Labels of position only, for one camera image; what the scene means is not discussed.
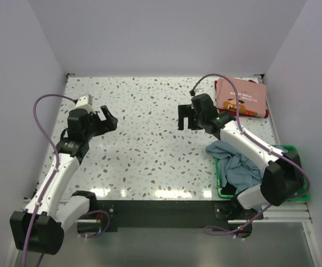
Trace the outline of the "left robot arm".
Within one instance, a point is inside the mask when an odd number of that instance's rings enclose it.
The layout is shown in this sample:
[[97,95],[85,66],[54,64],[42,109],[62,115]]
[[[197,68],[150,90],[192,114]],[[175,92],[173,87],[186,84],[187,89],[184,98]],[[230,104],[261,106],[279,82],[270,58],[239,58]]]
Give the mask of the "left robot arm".
[[59,205],[67,184],[89,150],[90,140],[117,128],[118,119],[107,106],[100,108],[104,120],[90,104],[77,106],[69,112],[67,127],[61,132],[45,180],[26,207],[10,217],[18,250],[55,255],[65,233],[77,219],[97,214],[96,195],[91,191],[77,190],[64,207]]

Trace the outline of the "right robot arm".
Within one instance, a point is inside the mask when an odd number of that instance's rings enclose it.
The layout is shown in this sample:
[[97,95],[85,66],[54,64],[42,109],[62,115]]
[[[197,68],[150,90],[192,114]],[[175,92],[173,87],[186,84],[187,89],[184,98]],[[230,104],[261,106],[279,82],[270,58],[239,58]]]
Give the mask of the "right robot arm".
[[194,96],[190,105],[178,106],[178,128],[183,130],[184,119],[188,129],[205,130],[225,141],[250,159],[262,172],[260,184],[244,189],[231,199],[231,213],[242,219],[259,205],[280,206],[304,187],[304,173],[300,157],[294,150],[278,149],[241,126],[228,112],[218,112],[211,97]]

